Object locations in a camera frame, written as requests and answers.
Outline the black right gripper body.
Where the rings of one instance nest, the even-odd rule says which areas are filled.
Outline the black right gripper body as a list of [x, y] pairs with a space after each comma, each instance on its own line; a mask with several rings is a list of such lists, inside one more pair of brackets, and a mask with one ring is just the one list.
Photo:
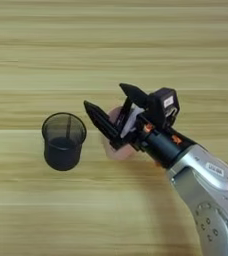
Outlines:
[[195, 142], [173, 129], [159, 130], [143, 113], [136, 116], [135, 130], [129, 132], [116, 148], [114, 141], [109, 141], [109, 157], [125, 160], [135, 151], [147, 153], [162, 167], [170, 168]]

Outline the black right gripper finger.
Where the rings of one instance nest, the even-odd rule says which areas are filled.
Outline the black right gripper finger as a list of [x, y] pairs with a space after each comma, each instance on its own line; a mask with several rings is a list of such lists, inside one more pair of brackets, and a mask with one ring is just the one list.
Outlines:
[[84, 101], [84, 107], [87, 115], [94, 126], [110, 141], [120, 141], [120, 135], [116, 125], [110, 120], [110, 116], [99, 106]]
[[123, 90], [125, 95], [138, 107], [140, 108], [146, 108], [147, 107], [147, 98], [148, 95], [143, 92], [140, 88], [126, 84], [126, 83], [120, 83], [120, 88]]

